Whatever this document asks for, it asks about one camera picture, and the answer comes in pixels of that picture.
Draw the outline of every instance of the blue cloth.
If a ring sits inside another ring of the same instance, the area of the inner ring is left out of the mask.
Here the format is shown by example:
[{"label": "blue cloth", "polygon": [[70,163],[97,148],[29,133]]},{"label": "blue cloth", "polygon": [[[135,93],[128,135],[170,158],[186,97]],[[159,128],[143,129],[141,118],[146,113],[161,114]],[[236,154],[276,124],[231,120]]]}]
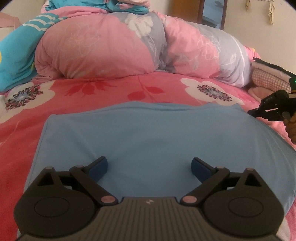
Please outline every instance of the blue cloth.
[{"label": "blue cloth", "polygon": [[0,92],[27,83],[37,74],[34,58],[38,42],[49,27],[66,18],[41,14],[0,42]]},{"label": "blue cloth", "polygon": [[130,12],[134,14],[147,14],[148,8],[134,5],[132,8],[121,9],[121,2],[117,0],[49,0],[49,5],[45,9],[47,11],[57,9],[65,6],[84,6],[84,7],[98,7],[109,12]]},{"label": "blue cloth", "polygon": [[129,102],[95,111],[51,115],[46,121],[25,189],[46,166],[57,171],[106,156],[99,184],[123,196],[183,195],[200,185],[194,157],[232,172],[255,168],[285,213],[295,199],[296,152],[239,105]]}]

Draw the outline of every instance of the yellow cloth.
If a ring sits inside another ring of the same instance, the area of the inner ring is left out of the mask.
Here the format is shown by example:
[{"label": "yellow cloth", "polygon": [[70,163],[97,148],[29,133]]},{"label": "yellow cloth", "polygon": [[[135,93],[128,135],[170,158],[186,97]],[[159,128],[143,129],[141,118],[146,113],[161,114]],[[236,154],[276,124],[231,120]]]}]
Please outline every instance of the yellow cloth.
[{"label": "yellow cloth", "polygon": [[270,1],[270,5],[269,5],[269,19],[270,19],[270,23],[273,25],[274,24],[274,11],[275,11],[275,6],[274,6],[274,2],[271,0]]},{"label": "yellow cloth", "polygon": [[246,0],[246,10],[249,10],[249,7],[251,6],[250,0]]}]

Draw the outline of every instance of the wooden door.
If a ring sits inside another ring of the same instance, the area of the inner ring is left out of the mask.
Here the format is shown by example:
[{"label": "wooden door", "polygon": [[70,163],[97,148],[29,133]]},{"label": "wooden door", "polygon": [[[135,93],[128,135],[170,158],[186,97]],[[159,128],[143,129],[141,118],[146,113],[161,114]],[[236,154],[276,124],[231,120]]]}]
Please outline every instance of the wooden door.
[{"label": "wooden door", "polygon": [[188,22],[201,23],[205,0],[170,0],[169,15]]}]

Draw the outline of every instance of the red leaf print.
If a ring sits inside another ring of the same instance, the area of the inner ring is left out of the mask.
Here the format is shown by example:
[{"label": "red leaf print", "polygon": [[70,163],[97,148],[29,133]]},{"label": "red leaf print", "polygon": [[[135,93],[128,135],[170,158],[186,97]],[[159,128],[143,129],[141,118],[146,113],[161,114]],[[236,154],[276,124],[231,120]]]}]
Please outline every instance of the red leaf print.
[{"label": "red leaf print", "polygon": [[84,95],[93,95],[94,94],[94,86],[91,83],[86,84],[82,88],[82,93]]},{"label": "red leaf print", "polygon": [[71,96],[77,92],[79,92],[81,90],[81,88],[83,87],[83,84],[82,85],[76,85],[76,86],[73,86],[72,88],[70,88],[68,90],[68,92],[66,93],[66,96]]},{"label": "red leaf print", "polygon": [[164,91],[161,89],[161,88],[158,88],[158,87],[154,87],[154,86],[151,86],[151,87],[147,87],[146,86],[146,89],[152,93],[152,94],[161,94],[161,93],[164,93]]},{"label": "red leaf print", "polygon": [[104,81],[96,81],[96,82],[94,83],[94,85],[96,86],[96,88],[97,88],[98,90],[105,90],[104,87],[114,87],[113,85],[110,85],[109,83],[104,82]]},{"label": "red leaf print", "polygon": [[143,100],[145,99],[145,94],[143,91],[133,92],[128,95],[128,99],[131,101]]}]

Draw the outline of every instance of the doorway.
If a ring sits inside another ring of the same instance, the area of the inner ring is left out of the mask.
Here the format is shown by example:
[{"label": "doorway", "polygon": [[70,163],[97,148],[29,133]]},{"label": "doorway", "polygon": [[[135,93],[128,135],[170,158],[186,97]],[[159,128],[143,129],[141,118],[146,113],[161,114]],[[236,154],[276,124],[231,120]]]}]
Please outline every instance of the doorway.
[{"label": "doorway", "polygon": [[169,15],[224,29],[227,0],[171,0]]}]

